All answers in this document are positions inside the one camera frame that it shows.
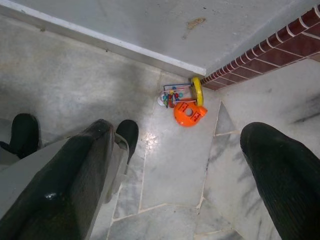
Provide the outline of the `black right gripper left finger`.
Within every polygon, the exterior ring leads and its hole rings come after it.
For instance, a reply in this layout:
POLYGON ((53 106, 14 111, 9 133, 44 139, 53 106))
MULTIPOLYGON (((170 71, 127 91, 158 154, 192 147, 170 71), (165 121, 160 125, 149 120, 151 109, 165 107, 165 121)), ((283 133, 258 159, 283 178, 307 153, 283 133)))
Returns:
POLYGON ((0 220, 3 240, 84 240, 103 194, 114 128, 93 122, 32 178, 0 220))

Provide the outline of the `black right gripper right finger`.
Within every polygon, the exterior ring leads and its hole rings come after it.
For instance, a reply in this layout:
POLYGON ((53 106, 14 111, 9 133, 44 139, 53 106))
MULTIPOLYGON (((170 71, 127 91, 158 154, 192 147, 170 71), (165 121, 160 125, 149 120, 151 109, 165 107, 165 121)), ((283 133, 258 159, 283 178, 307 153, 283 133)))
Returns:
POLYGON ((319 158, 301 142, 263 122, 242 129, 240 147, 279 236, 318 240, 319 158))

